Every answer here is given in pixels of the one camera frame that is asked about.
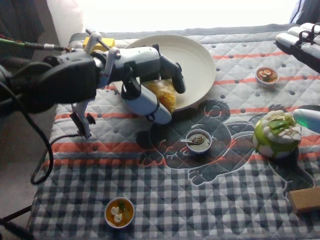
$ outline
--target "quilted tablecloth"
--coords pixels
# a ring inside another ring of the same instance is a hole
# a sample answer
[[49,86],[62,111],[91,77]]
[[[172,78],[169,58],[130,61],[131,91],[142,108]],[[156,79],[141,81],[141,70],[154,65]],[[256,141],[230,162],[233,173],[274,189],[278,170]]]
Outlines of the quilted tablecloth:
[[[114,86],[98,90],[87,108],[96,120],[92,136],[52,146],[54,171],[38,187],[28,229],[42,240],[319,239],[319,212],[295,215],[288,192],[320,184],[320,136],[303,128],[286,166],[262,157],[252,144],[255,124],[269,111],[320,103],[320,75],[275,45],[276,35],[290,27],[108,34],[118,47],[154,34],[187,36],[211,53],[215,82],[165,126],[132,114]],[[275,87],[256,83],[262,66],[278,72]],[[70,105],[57,107],[51,139],[76,132],[70,112]],[[192,155],[179,141],[196,128],[213,139],[204,155]],[[115,197],[135,207],[124,230],[104,219]]]

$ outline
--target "yellow food bag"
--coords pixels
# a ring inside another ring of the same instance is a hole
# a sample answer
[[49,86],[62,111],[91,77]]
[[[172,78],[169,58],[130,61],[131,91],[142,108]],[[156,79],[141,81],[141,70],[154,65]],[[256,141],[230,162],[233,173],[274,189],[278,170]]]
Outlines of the yellow food bag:
[[173,114],[176,109],[176,90],[171,79],[146,81],[143,85],[153,92],[159,102]]

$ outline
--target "round plate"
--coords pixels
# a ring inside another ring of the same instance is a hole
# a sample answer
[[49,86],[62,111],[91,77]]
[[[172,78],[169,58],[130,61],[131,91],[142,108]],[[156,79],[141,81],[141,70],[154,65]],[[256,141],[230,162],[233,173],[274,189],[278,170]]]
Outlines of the round plate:
[[[185,93],[176,94],[176,111],[189,107],[207,94],[216,78],[216,65],[201,44],[183,36],[156,35],[137,40],[127,48],[152,47],[153,44],[159,44],[160,53],[182,68]],[[123,83],[114,84],[121,92]]]

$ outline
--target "yellow block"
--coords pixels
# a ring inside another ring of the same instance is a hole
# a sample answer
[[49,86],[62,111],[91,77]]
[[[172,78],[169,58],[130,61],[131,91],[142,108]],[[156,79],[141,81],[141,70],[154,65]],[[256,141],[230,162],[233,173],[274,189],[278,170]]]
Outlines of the yellow block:
[[[86,47],[88,41],[89,41],[89,37],[87,36],[87,37],[85,38],[85,40],[84,40],[83,48]],[[104,44],[106,44],[106,45],[109,46],[110,48],[116,46],[116,41],[115,41],[114,38],[102,38],[102,41],[103,41]],[[94,51],[94,50],[101,50],[101,51],[104,51],[104,52],[107,51],[107,49],[105,49],[100,43],[96,44],[96,45],[93,47],[92,51]]]

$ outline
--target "robotic hand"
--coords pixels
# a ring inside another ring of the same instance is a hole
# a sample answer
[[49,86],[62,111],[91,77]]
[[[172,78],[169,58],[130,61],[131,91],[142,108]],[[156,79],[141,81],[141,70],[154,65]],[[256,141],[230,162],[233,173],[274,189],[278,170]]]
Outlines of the robotic hand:
[[[112,82],[122,81],[121,97],[137,115],[149,121],[166,124],[171,121],[170,112],[159,103],[156,95],[140,82],[171,78],[175,90],[185,92],[182,69],[160,54],[157,44],[130,49],[109,49],[98,32],[90,33],[85,49],[74,49],[59,56],[48,56],[43,62],[7,58],[4,66],[19,68],[14,74],[0,65],[0,81],[11,89],[18,100],[31,113],[43,112],[53,104],[71,104],[70,117],[78,127],[78,133],[89,138],[90,124],[95,119],[86,108],[95,99],[96,89]],[[100,43],[109,51],[94,51]],[[15,111],[10,96],[0,88],[0,117]]]
[[[275,38],[279,49],[320,73],[320,22],[294,26]],[[293,111],[294,120],[320,133],[320,106],[304,105]]]

